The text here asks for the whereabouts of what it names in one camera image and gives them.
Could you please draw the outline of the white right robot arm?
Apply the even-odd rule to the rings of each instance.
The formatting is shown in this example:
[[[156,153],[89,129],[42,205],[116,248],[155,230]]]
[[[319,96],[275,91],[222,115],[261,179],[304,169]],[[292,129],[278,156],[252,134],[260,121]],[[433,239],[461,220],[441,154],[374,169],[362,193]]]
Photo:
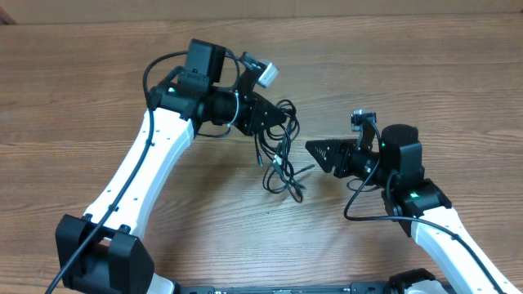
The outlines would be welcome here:
[[[354,176],[382,189],[385,215],[438,265],[457,293],[517,293],[467,232],[450,199],[425,177],[418,129],[395,124],[360,126],[357,139],[310,140],[306,150],[326,173]]]

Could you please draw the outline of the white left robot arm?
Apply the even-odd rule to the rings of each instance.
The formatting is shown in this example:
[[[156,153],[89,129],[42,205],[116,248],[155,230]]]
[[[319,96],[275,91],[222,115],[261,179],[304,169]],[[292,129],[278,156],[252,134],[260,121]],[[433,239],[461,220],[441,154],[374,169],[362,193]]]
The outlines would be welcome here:
[[[182,66],[145,87],[139,134],[105,190],[82,216],[63,216],[56,227],[60,271],[54,284],[82,293],[179,292],[156,273],[143,243],[177,160],[204,123],[255,136],[285,122],[283,110],[254,90],[277,77],[272,62],[198,39],[184,56]]]

